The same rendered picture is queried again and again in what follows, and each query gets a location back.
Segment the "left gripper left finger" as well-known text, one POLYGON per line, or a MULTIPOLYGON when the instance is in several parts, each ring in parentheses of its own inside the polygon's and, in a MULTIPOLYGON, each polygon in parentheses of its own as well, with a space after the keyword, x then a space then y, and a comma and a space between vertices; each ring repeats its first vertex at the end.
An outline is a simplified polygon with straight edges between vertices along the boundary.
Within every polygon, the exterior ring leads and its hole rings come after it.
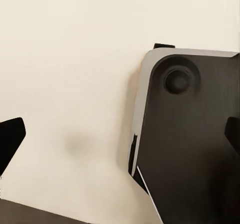
POLYGON ((22 117, 0 122, 0 177, 26 137, 22 117))

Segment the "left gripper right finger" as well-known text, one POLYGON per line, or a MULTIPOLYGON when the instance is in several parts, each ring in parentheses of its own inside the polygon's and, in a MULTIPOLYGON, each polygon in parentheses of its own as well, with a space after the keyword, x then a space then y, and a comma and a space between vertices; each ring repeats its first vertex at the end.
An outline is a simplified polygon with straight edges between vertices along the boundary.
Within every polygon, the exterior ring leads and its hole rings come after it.
POLYGON ((228 118, 224 135, 240 157, 240 118, 228 118))

